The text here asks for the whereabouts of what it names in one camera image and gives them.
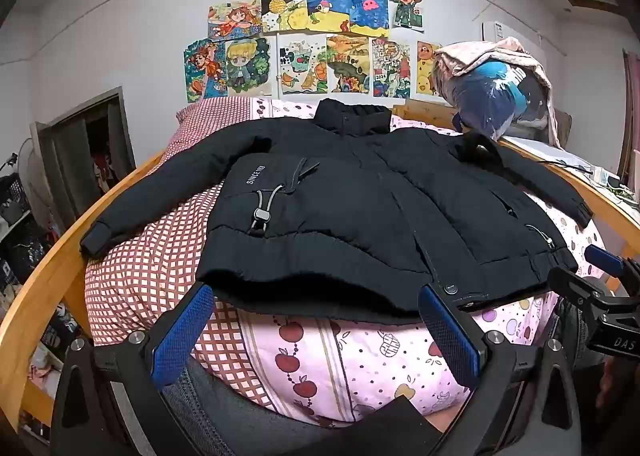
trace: jacket cuff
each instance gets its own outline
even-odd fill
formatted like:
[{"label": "jacket cuff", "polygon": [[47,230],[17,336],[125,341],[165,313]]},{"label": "jacket cuff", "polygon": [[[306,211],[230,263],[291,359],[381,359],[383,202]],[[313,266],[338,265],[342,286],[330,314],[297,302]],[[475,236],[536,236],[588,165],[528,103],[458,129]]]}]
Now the jacket cuff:
[{"label": "jacket cuff", "polygon": [[80,240],[80,252],[90,259],[100,259],[109,251],[111,229],[96,221]]},{"label": "jacket cuff", "polygon": [[582,229],[589,224],[589,221],[591,221],[593,212],[591,212],[591,209],[584,201],[578,204],[578,212],[576,217],[578,217],[578,219],[576,219],[575,221]]}]

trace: black puffer jacket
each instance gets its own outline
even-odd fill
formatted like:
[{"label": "black puffer jacket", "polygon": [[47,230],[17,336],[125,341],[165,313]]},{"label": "black puffer jacket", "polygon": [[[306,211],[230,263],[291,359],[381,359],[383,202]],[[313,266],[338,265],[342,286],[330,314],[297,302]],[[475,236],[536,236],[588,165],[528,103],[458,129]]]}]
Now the black puffer jacket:
[{"label": "black puffer jacket", "polygon": [[477,309],[545,291],[553,266],[577,269],[517,185],[585,226],[573,187],[480,134],[389,122],[381,106],[322,100],[313,120],[226,127],[116,198],[82,250],[104,255],[226,177],[196,277],[241,309],[409,323],[425,283]]}]

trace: jacket collar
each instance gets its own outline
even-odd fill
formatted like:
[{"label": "jacket collar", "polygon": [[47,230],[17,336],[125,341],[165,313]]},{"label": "jacket collar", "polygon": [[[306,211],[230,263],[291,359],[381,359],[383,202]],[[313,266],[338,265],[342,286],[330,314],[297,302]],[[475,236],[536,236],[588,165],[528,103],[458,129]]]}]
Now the jacket collar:
[{"label": "jacket collar", "polygon": [[314,116],[318,127],[340,135],[367,136],[389,132],[391,111],[382,105],[346,105],[337,100],[321,100]]}]

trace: jacket sleeve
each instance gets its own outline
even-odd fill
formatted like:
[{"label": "jacket sleeve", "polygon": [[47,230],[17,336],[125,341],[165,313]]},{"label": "jacket sleeve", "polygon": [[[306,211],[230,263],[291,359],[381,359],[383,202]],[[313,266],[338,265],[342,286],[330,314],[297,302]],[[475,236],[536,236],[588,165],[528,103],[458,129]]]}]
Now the jacket sleeve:
[{"label": "jacket sleeve", "polygon": [[177,153],[128,188],[102,212],[80,241],[82,253],[100,259],[193,195],[220,183],[240,157],[268,152],[285,118],[245,121],[216,131]]},{"label": "jacket sleeve", "polygon": [[479,132],[467,132],[453,139],[450,151],[460,160],[475,163],[527,190],[574,219],[580,227],[589,224],[593,213],[578,191],[542,163],[497,145]]},{"label": "jacket sleeve", "polygon": [[518,152],[498,145],[498,153],[506,178],[530,190],[559,211],[574,219],[581,228],[586,227],[593,216],[578,191],[542,163],[530,160]]}]

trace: blue gripper pad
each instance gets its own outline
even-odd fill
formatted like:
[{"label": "blue gripper pad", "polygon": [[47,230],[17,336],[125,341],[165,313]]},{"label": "blue gripper pad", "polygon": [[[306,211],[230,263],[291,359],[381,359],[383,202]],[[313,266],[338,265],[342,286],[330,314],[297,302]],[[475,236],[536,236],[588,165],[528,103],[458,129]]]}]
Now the blue gripper pad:
[{"label": "blue gripper pad", "polygon": [[177,380],[213,311],[213,292],[203,286],[154,351],[151,380],[161,389]]},{"label": "blue gripper pad", "polygon": [[429,286],[423,286],[418,293],[418,311],[456,382],[475,389],[479,377],[479,354]]},{"label": "blue gripper pad", "polygon": [[589,245],[584,249],[584,258],[593,266],[607,272],[611,277],[620,278],[624,275],[625,265],[622,259],[596,245]]}]

